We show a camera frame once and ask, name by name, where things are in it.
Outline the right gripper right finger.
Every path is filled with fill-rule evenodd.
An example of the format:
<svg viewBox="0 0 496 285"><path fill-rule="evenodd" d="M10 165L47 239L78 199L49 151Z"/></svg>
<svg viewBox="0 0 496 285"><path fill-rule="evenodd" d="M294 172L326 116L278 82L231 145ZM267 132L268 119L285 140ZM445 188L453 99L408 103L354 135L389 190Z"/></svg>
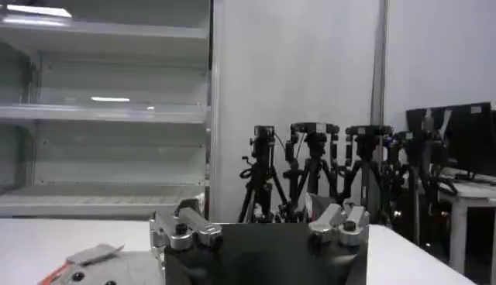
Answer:
<svg viewBox="0 0 496 285"><path fill-rule="evenodd" d="M331 203L308 228L318 244L338 242L342 246L360 246L368 243L369 216L363 206L355 205L346 211Z"/></svg>

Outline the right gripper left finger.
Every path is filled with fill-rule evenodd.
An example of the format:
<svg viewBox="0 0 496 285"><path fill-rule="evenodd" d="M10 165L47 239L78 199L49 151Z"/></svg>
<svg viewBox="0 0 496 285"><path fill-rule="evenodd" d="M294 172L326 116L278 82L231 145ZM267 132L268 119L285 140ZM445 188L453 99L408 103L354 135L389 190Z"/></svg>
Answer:
<svg viewBox="0 0 496 285"><path fill-rule="evenodd" d="M223 244L222 227L205 218L198 199L183 200L173 211L155 211L149 227L154 251L187 251L196 245L217 250Z"/></svg>

